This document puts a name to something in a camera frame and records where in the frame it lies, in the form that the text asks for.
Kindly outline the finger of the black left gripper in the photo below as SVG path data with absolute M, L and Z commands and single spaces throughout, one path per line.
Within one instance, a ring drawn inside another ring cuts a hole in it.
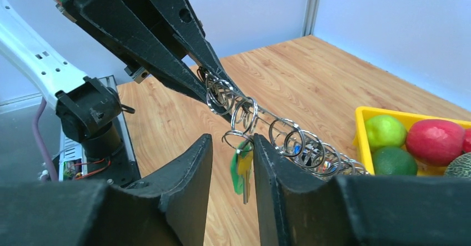
M 150 0 L 63 0 L 76 24 L 124 62 L 164 86 L 206 101 L 204 82 L 183 62 L 190 56 Z
M 238 86 L 225 72 L 213 47 L 206 40 L 203 26 L 196 16 L 189 0 L 150 0 L 174 32 L 178 42 L 188 55 L 200 66 L 219 79 L 231 84 L 235 91 Z

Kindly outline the green key tag with ring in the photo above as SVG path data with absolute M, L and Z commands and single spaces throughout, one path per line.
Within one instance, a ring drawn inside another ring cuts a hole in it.
M 244 141 L 234 146 L 229 143 L 229 136 L 242 137 Z M 251 136 L 247 136 L 238 130 L 229 130 L 222 137 L 229 146 L 235 149 L 229 168 L 234 192 L 243 196 L 243 203 L 247 204 L 250 198 L 250 173 L 252 171 L 254 142 Z

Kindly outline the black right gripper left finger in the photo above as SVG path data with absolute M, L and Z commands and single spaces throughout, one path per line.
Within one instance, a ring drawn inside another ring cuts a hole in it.
M 202 245 L 213 139 L 126 188 L 104 180 L 1 185 L 2 245 Z

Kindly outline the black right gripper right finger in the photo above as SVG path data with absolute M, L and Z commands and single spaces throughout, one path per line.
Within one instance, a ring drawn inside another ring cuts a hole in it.
M 322 181 L 254 137 L 261 245 L 469 245 L 470 180 L 338 175 Z

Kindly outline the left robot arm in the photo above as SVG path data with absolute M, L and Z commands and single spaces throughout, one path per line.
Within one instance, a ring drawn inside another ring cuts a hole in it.
M 66 16 L 126 64 L 136 82 L 156 77 L 167 88 L 205 102 L 213 88 L 184 63 L 237 89 L 189 0 L 55 0 Z M 1 54 L 41 92 L 65 135 L 79 143 L 103 133 L 122 111 L 97 78 L 75 67 L 1 0 Z

